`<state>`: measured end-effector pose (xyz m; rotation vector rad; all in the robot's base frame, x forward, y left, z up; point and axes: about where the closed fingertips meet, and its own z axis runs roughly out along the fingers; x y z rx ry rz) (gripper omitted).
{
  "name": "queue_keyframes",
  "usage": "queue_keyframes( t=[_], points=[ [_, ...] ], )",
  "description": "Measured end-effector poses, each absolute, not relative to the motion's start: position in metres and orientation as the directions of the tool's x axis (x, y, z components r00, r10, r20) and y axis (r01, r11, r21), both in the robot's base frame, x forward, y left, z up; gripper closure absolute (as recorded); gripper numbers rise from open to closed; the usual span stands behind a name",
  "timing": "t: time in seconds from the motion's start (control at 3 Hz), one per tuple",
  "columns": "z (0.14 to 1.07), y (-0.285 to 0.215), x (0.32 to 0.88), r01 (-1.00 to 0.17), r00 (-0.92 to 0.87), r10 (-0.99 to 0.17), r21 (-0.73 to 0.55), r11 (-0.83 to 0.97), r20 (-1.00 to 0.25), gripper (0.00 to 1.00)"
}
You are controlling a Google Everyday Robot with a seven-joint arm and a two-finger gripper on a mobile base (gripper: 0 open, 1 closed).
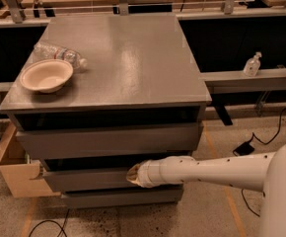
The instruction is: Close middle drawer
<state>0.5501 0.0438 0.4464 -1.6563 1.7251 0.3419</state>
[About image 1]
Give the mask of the white foam-padded gripper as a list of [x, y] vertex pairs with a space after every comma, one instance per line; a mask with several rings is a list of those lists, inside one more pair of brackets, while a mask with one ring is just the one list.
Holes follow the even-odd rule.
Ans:
[[152, 170], [152, 161], [143, 161], [135, 164], [126, 174], [126, 180], [141, 188], [154, 188], [156, 184], [151, 181], [149, 174]]

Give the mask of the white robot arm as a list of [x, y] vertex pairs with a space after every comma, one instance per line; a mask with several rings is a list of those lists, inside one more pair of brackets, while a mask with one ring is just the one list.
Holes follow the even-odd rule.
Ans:
[[128, 182], [142, 188], [206, 182], [261, 192], [259, 237], [286, 237], [286, 144], [275, 152], [197, 161], [171, 156], [134, 165]]

